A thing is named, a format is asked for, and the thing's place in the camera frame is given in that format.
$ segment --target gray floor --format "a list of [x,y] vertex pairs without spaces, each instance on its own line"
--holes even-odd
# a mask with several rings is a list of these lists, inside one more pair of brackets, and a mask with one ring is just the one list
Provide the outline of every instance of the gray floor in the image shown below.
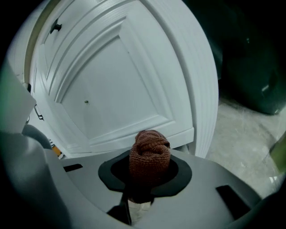
[[269,150],[285,131],[286,109],[278,115],[261,114],[220,92],[217,123],[206,158],[266,197],[280,187],[284,177],[278,173]]

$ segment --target brown cloth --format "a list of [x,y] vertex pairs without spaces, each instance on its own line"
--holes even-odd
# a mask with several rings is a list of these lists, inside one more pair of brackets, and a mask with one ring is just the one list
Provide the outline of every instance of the brown cloth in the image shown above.
[[140,187],[160,184],[170,163],[170,143],[158,131],[140,131],[129,154],[131,182]]

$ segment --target cloth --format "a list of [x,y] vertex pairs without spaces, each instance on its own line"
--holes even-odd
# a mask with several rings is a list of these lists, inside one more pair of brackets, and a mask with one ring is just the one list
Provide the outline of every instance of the cloth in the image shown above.
[[139,187],[160,184],[170,163],[170,143],[155,130],[141,131],[129,154],[131,182]]

